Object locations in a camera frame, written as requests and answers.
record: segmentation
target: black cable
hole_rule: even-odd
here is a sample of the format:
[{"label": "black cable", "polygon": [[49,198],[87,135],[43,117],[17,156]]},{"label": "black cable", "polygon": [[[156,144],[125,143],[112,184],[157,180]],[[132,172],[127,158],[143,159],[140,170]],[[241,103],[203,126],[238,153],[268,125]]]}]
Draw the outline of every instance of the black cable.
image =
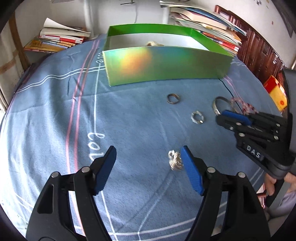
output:
[{"label": "black cable", "polygon": [[[231,96],[234,98],[234,95],[231,93],[231,91],[228,89],[228,87],[225,85],[225,83],[222,80],[220,80],[220,81],[223,83],[223,85],[225,86],[225,88],[229,91],[229,93],[231,94]],[[243,111],[242,111],[241,107],[239,106],[239,104],[237,102],[235,102],[235,103],[237,104],[237,106],[239,107],[239,109],[241,110],[241,112],[243,113]]]}]

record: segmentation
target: hand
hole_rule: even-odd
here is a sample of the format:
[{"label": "hand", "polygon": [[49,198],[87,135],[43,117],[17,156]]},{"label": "hand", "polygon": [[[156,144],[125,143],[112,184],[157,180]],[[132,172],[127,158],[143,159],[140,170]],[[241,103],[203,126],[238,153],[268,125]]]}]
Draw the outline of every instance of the hand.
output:
[{"label": "hand", "polygon": [[[284,177],[284,180],[291,184],[287,193],[296,191],[296,176],[291,173],[287,173],[287,175]],[[264,184],[269,196],[272,196],[274,194],[274,184],[276,183],[276,181],[277,180],[275,178],[272,178],[267,173],[265,174]]]}]

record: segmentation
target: ring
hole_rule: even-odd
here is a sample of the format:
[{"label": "ring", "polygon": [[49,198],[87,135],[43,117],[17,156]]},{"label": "ring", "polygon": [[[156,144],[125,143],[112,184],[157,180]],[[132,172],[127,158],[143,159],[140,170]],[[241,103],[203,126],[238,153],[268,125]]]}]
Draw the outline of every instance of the ring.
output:
[{"label": "ring", "polygon": [[[170,101],[170,97],[174,97],[174,98],[176,98],[177,99],[177,101],[175,101],[175,102],[172,102],[172,101]],[[167,96],[167,100],[168,100],[168,102],[170,103],[170,104],[177,104],[178,102],[180,102],[180,97],[178,96],[178,95],[176,95],[176,94],[169,94],[168,96]]]},{"label": "ring", "polygon": [[226,99],[225,97],[218,96],[218,97],[216,97],[216,98],[214,99],[213,104],[212,104],[213,111],[214,111],[214,113],[215,113],[216,115],[220,115],[220,114],[221,114],[220,111],[218,110],[217,106],[216,106],[216,101],[217,101],[218,99],[220,99],[220,100],[224,100],[226,103],[228,103],[228,104],[230,105],[231,110],[232,110],[233,112],[237,113],[236,109],[233,107],[233,103],[232,103],[230,100]]},{"label": "ring", "polygon": [[[196,120],[195,115],[199,115],[201,117],[201,120]],[[194,111],[191,113],[191,120],[192,120],[192,122],[194,122],[196,124],[201,124],[204,122],[205,118],[199,111]]]}]

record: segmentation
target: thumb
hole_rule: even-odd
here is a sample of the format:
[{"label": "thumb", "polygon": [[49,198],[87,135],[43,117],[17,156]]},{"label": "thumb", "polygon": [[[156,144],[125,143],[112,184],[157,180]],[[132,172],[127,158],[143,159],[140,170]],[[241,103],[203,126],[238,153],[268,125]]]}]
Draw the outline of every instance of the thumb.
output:
[{"label": "thumb", "polygon": [[274,194],[274,184],[275,183],[276,183],[276,179],[272,178],[270,175],[268,175],[266,173],[265,178],[264,178],[264,185],[265,185],[265,188],[266,188],[269,196],[272,196]]}]

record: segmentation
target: metal screw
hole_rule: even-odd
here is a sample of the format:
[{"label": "metal screw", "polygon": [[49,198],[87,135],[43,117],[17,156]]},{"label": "metal screw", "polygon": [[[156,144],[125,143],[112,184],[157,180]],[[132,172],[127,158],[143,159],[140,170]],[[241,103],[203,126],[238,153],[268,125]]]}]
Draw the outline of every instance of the metal screw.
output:
[{"label": "metal screw", "polygon": [[53,172],[53,173],[52,173],[52,177],[53,177],[53,178],[57,177],[58,175],[59,175],[58,172]]},{"label": "metal screw", "polygon": [[214,173],[215,171],[216,171],[216,169],[213,168],[213,167],[208,167],[207,168],[207,172],[209,172],[209,173]]},{"label": "metal screw", "polygon": [[239,172],[239,177],[240,178],[245,178],[246,177],[246,174],[244,174],[243,172]]},{"label": "metal screw", "polygon": [[82,171],[83,173],[86,173],[86,172],[89,172],[89,171],[90,171],[90,168],[89,168],[89,167],[83,167],[83,168],[81,169],[81,171]]}]

